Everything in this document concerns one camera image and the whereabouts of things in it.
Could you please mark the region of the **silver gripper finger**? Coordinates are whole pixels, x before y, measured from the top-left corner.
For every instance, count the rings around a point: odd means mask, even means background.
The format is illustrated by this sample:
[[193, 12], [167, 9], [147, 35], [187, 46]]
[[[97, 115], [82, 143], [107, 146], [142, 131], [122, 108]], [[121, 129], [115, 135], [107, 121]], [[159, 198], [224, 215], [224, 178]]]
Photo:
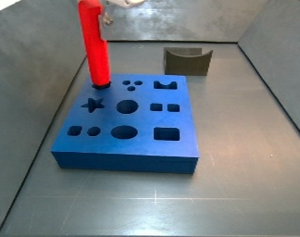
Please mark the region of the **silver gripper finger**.
[[110, 37], [110, 27], [114, 25], [113, 13], [117, 7], [130, 9], [133, 7], [141, 6], [145, 0], [102, 0], [102, 13], [98, 16], [101, 37], [107, 40]]

